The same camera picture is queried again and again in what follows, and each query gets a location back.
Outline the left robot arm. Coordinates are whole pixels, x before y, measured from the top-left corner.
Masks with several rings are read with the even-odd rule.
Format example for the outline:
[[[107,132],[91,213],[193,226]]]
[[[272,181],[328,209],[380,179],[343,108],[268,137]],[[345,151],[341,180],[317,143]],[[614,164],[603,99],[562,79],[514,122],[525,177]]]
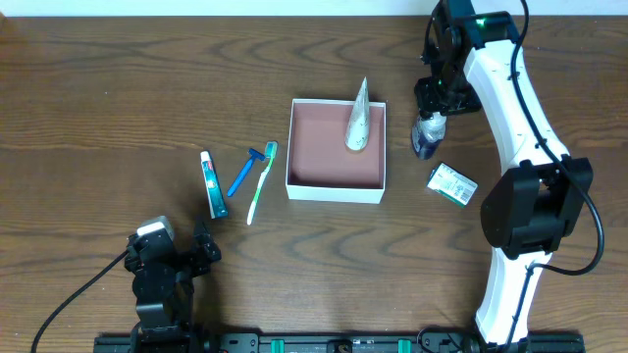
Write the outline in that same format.
[[[187,250],[175,246],[173,228],[164,216],[142,224],[129,238],[125,268],[133,273],[140,341],[156,349],[202,352],[210,348],[207,334],[193,322],[193,280],[210,272],[222,259],[204,219],[196,221]]]

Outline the clear pump soap bottle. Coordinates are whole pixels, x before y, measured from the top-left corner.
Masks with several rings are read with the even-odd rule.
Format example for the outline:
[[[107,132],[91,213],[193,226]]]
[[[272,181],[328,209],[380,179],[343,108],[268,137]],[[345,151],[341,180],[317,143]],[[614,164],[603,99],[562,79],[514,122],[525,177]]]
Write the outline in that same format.
[[[439,112],[429,117],[419,116],[411,130],[411,143],[417,157],[429,160],[445,138],[446,117]]]

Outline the green white toothpaste tube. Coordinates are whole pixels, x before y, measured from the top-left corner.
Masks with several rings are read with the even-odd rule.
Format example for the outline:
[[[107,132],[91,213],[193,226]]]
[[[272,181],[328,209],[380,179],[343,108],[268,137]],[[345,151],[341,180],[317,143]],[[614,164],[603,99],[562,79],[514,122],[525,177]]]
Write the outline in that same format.
[[[202,151],[200,161],[209,201],[210,216],[212,219],[226,218],[228,210],[210,153]]]

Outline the green white toothbrush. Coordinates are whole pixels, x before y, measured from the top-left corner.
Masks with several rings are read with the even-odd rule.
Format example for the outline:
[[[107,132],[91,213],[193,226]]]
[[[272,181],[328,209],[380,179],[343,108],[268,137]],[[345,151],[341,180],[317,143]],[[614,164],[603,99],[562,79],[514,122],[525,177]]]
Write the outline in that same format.
[[[266,166],[266,168],[261,173],[260,178],[258,179],[256,191],[255,191],[255,194],[254,194],[253,199],[251,201],[251,204],[249,206],[249,210],[248,210],[247,218],[246,218],[246,224],[248,226],[251,226],[252,223],[253,223],[256,207],[257,207],[257,204],[258,204],[258,200],[259,200],[262,188],[264,186],[265,180],[266,180],[269,172],[272,169],[272,166],[274,164],[274,161],[275,161],[278,149],[279,149],[279,144],[278,144],[277,141],[269,141],[267,143],[267,145],[266,145],[265,156],[269,160],[269,162],[268,162],[268,165]]]

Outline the blue disposable razor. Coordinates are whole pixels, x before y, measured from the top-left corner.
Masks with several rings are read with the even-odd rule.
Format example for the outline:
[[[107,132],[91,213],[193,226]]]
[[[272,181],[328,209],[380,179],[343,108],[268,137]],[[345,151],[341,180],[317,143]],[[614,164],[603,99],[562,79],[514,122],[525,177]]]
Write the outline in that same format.
[[[249,148],[248,149],[248,155],[249,155],[248,160],[244,163],[242,169],[240,170],[240,172],[236,176],[234,182],[232,183],[232,185],[228,189],[228,192],[227,192],[227,196],[228,197],[233,197],[236,194],[236,192],[238,191],[239,187],[241,186],[241,184],[246,179],[247,175],[251,171],[251,169],[254,166],[256,161],[264,162],[266,160],[266,154],[265,153],[261,153],[261,152],[255,150],[255,149],[253,149],[253,148]]]

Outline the green white soap bar pack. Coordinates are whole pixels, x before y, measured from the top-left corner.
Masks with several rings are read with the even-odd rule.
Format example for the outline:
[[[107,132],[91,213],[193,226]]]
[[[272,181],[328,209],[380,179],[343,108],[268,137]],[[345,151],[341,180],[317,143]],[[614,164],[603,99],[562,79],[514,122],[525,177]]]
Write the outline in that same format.
[[[431,173],[427,187],[460,207],[466,207],[478,188],[478,184],[445,163],[440,163]]]

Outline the white floral lotion tube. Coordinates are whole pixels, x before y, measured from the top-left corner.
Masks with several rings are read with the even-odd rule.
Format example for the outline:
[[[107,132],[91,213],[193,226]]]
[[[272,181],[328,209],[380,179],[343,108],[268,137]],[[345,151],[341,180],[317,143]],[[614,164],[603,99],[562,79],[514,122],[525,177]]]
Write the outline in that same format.
[[[355,98],[345,132],[345,146],[354,152],[362,151],[370,133],[370,101],[367,77],[362,80]]]

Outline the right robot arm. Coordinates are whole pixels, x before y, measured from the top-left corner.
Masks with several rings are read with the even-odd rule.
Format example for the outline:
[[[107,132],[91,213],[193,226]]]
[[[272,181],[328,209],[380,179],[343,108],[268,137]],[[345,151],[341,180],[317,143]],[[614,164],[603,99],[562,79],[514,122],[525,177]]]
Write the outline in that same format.
[[[592,208],[593,169],[573,158],[553,132],[527,74],[525,27],[506,12],[477,13],[469,0],[442,0],[426,28],[417,81],[412,147],[427,160],[445,136],[448,117],[483,111],[494,136],[501,176],[480,209],[492,248],[487,288],[472,333],[427,329],[425,352],[581,352],[578,333],[531,333],[536,286],[551,255]]]

